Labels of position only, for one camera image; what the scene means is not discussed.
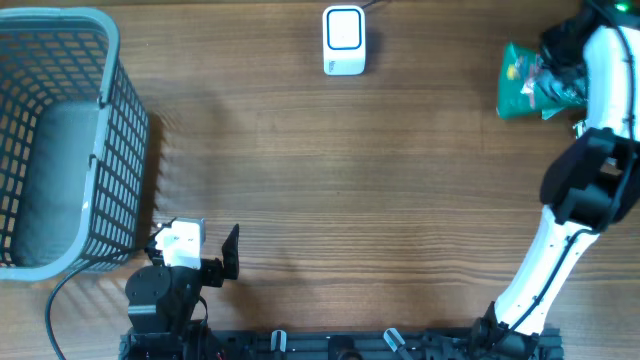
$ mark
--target wooden table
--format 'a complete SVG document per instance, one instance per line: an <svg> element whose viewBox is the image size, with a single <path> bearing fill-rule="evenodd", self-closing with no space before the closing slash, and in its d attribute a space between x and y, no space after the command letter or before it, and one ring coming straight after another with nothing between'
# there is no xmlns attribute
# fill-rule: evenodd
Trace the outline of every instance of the wooden table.
<svg viewBox="0 0 640 360"><path fill-rule="evenodd" d="M206 218L214 257L240 223L240 280L203 290L215 329L471 324L518 269L542 176L573 141L563 116L497 118L502 48L535 47L575 7L377 5L366 74L328 77L327 4L102 8L152 119L143 232ZM567 359L638 358L639 232L636 211L558 296L548 324ZM68 358L115 357L129 328L123 288L143 262L63 288L53 324ZM2 284L0 357L53 357L43 309L55 282Z"/></svg>

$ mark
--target white small device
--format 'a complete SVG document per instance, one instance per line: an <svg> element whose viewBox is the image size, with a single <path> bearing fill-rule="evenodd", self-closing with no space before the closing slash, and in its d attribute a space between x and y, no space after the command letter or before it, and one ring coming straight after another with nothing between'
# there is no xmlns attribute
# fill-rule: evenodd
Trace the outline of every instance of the white small device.
<svg viewBox="0 0 640 360"><path fill-rule="evenodd" d="M178 218L156 234L156 250L162 251L167 267L185 266L200 269L200 248L204 243L204 219Z"/></svg>
<svg viewBox="0 0 640 360"><path fill-rule="evenodd" d="M358 75L364 71L367 38L364 11L355 5L335 5L322 14L324 72Z"/></svg>

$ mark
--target green light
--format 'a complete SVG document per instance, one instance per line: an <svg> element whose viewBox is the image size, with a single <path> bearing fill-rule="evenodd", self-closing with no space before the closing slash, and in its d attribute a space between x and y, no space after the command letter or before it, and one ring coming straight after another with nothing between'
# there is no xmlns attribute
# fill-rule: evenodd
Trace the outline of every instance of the green light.
<svg viewBox="0 0 640 360"><path fill-rule="evenodd" d="M616 9L622 12L627 12L629 11L629 4L625 4L625 3L616 4Z"/></svg>

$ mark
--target white cube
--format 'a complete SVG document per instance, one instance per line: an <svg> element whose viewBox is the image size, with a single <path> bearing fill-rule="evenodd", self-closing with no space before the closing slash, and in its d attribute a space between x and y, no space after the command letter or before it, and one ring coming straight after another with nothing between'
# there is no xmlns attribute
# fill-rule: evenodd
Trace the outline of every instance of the white cube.
<svg viewBox="0 0 640 360"><path fill-rule="evenodd" d="M364 11L354 5L328 7L322 14L322 33L324 72L362 74L367 53Z"/></svg>

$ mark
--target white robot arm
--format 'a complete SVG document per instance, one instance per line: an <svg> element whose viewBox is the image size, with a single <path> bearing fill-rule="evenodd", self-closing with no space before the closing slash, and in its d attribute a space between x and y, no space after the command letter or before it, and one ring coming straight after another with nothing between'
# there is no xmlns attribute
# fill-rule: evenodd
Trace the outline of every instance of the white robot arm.
<svg viewBox="0 0 640 360"><path fill-rule="evenodd" d="M640 31L628 27L620 27L620 30L633 57L639 55ZM619 139L633 141L634 138L640 138L640 127L630 127L627 118L630 105L633 106L634 115L640 113L639 91L632 90L632 86L635 87L639 82L640 71L629 66L627 57L614 28L598 27L585 43L583 59L589 76L586 126L611 129ZM634 71L633 79L629 76L630 68ZM633 128L633 137L629 136L630 128ZM614 162L611 158L606 161L610 164ZM522 319L514 331L523 335L542 332L548 310L560 288L580 256L598 239L602 230L571 216L558 219L558 211L561 210L554 210L552 205L543 207L540 227L524 262L512 283L495 302L498 323L513 327ZM578 231L581 234L574 238ZM564 254L568 247L571 247L570 251ZM538 298L541 293L544 293L542 299ZM536 302L535 310L527 314Z"/></svg>

